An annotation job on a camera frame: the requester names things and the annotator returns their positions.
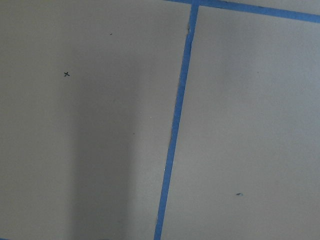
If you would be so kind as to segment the long blue tape strip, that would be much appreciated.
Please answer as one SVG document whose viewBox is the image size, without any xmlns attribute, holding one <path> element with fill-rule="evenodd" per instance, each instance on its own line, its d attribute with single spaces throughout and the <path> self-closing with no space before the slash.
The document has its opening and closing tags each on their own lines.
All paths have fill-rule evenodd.
<svg viewBox="0 0 320 240">
<path fill-rule="evenodd" d="M 187 77 L 191 59 L 191 52 L 192 52 L 192 44 L 196 29 L 196 22 L 198 17 L 198 10 L 199 10 L 200 2 L 198 0 L 193 0 L 191 2 L 191 9 L 189 14 L 188 20 L 188 32 L 185 38 L 184 50 L 183 50 L 183 57 L 179 75 L 179 83 L 176 93 L 175 105 L 174 105 L 174 112 L 173 112 L 173 119 L 171 125 L 171 136 L 170 142 L 168 145 L 167 156 L 165 161 L 165 168 L 161 186 L 161 193 L 157 211 L 157 221 L 154 229 L 154 236 L 155 240 L 160 240 L 162 237 L 162 230 L 163 224 L 165 219 L 166 213 L 166 206 L 172 176 L 172 169 L 174 165 L 174 158 L 175 158 L 175 151 L 176 145 L 178 140 L 178 133 L 183 109 L 183 102 L 185 96 L 185 89 L 187 84 Z"/>
</svg>

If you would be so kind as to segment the crossing blue tape strip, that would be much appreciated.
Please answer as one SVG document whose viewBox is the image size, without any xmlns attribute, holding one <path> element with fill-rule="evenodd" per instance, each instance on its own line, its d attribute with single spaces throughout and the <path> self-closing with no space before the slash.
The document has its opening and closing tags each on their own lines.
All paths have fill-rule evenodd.
<svg viewBox="0 0 320 240">
<path fill-rule="evenodd" d="M 286 9 L 272 8 L 266 6 L 258 6 L 244 3 L 236 3 L 223 0 L 196 0 L 199 6 L 210 7 L 216 9 L 230 10 L 243 13 L 251 13 L 257 15 L 265 15 L 277 18 L 284 18 L 296 21 L 320 23 L 319 14 L 311 14 Z"/>
</svg>

